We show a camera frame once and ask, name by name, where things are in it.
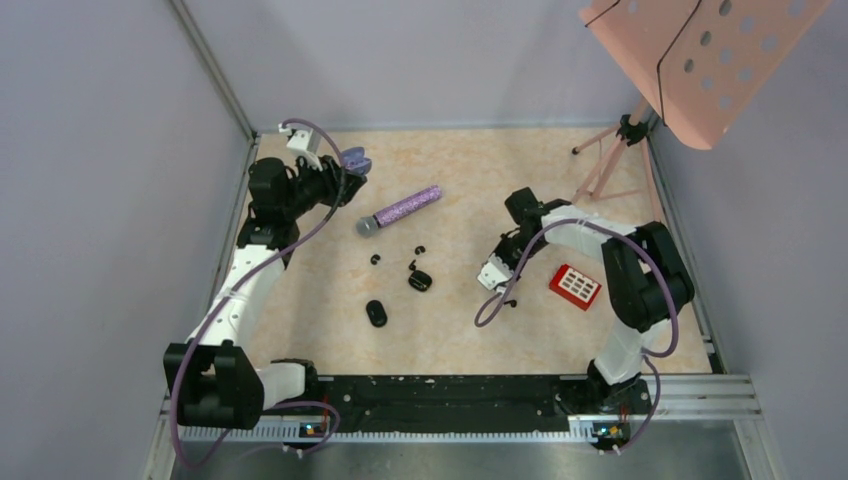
red box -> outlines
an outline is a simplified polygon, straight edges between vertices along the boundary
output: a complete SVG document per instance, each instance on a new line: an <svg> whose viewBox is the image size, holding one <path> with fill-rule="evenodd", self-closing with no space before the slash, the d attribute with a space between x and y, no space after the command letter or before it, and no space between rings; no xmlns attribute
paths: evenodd
<svg viewBox="0 0 848 480"><path fill-rule="evenodd" d="M589 309L595 297L598 296L598 292L601 291L600 283L571 265L559 267L548 287L584 312Z"/></svg>

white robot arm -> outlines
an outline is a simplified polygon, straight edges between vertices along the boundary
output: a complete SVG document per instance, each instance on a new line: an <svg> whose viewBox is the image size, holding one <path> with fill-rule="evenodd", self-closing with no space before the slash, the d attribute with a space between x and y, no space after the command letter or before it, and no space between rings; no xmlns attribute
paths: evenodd
<svg viewBox="0 0 848 480"><path fill-rule="evenodd" d="M671 235L658 222L637 227L588 214L564 200L542 204L529 188L514 192L505 203L519 227L501 236L501 242L483 264L477 279L486 289L503 294L530 239L543 228L565 219L577 221L547 230L544 241L530 247L529 255L548 244L562 245L604 264L610 301L617 318L605 346L588 369L593 390L597 392L594 401L603 404L638 378L643 349L650 348L670 321L656 279L653 274L643 272L635 252L620 240L587 227L584 222L628 237L642 246L662 270L660 273L669 285L679 312L691 301L694 287Z"/></svg>
<svg viewBox="0 0 848 480"><path fill-rule="evenodd" d="M256 370L244 348L253 336L265 300L291 259L280 257L300 237L297 219L319 203L344 206L367 181L370 160L356 167L340 167L330 156L318 157L318 142L308 130L285 130L289 150L297 158L295 169L278 158L264 158L250 169L248 188L252 201L236 241L233 262L224 284L207 313L212 315L225 297L228 301L211 320L179 385L177 420L181 425L252 428L264 410L300 396L315 371L303 360L286 359ZM345 181L340 170L346 168ZM256 270L244 281L248 272ZM163 364L168 387L175 388L177 371L190 342L199 335L201 322L185 343L172 343Z"/></svg>

beige mat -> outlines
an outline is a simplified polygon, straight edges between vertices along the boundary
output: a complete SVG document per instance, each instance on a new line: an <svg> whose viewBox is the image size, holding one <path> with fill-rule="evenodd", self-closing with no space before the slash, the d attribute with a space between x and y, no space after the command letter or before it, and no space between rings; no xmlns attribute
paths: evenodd
<svg viewBox="0 0 848 480"><path fill-rule="evenodd" d="M476 281L481 264L515 227L503 205L530 186L543 201L569 198L597 158L597 149L572 157L571 148L595 129L445 130L335 134L340 148L362 145L374 161L368 183L330 224L299 248L275 285L250 348L257 367L284 357L310 359L322 374L583 373L612 326L603 288L588 312L548 290L562 263L606 287L603 265L548 246L534 257L514 290L518 308L505 308L488 327L474 314L490 296ZM644 173L630 149L607 191L638 188ZM285 138L265 136L260 156L293 158ZM391 225L374 238L354 232L359 217L432 184L438 202ZM647 197L631 196L580 206L609 219L650 220ZM319 206L300 222L305 233L326 213ZM427 252L413 250L424 245ZM370 264L373 254L382 261ZM413 260L433 277L421 293L407 284ZM372 299L389 316L374 328L365 314ZM709 372L691 307L680 320L680 346L657 360L663 372ZM662 338L655 349L665 348Z"/></svg>

metal floor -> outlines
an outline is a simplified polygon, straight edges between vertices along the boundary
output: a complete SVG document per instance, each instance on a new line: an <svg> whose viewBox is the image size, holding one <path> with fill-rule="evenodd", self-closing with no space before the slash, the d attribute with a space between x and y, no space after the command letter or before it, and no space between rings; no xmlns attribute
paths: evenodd
<svg viewBox="0 0 848 480"><path fill-rule="evenodd" d="M577 444L336 444L303 460L273 449L234 461L256 443L224 443L210 464L172 480L723 480L748 479L732 422L671 423L650 426L633 449L620 457L598 456ZM186 443L198 458L208 443Z"/></svg>

gray wall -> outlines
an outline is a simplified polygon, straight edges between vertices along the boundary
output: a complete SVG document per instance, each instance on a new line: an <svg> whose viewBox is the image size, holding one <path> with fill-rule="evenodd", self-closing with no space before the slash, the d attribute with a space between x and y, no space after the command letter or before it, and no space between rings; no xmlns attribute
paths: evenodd
<svg viewBox="0 0 848 480"><path fill-rule="evenodd" d="M0 476L141 474L246 151L164 0L0 2Z"/></svg>
<svg viewBox="0 0 848 480"><path fill-rule="evenodd" d="M714 150L657 139L722 356L791 478L848 469L846 24L834 2Z"/></svg>
<svg viewBox="0 0 848 480"><path fill-rule="evenodd" d="M189 0L254 128L597 124L636 90L589 0Z"/></svg>

